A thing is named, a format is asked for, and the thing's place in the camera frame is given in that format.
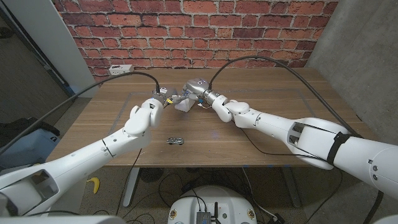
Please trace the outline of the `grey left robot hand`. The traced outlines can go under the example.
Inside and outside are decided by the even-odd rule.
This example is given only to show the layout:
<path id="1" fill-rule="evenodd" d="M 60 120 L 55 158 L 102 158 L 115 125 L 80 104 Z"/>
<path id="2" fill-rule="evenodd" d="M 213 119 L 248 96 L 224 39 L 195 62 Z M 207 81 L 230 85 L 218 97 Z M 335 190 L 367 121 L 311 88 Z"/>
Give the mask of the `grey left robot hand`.
<path id="1" fill-rule="evenodd" d="M 164 108 L 168 105 L 177 105 L 184 100 L 182 95 L 179 95 L 175 88 L 160 87 L 159 92 L 153 91 L 152 97 L 160 101 Z"/>

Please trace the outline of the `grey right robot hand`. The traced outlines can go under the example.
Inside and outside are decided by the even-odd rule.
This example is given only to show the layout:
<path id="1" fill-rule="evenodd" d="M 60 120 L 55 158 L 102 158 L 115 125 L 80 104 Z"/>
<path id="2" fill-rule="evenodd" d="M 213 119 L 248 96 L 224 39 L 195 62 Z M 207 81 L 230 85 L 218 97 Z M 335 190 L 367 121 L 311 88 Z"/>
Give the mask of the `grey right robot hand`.
<path id="1" fill-rule="evenodd" d="M 209 89 L 209 84 L 202 78 L 191 79 L 182 88 L 183 96 L 187 96 L 191 100 L 198 101 L 204 97 L 204 92 Z"/>

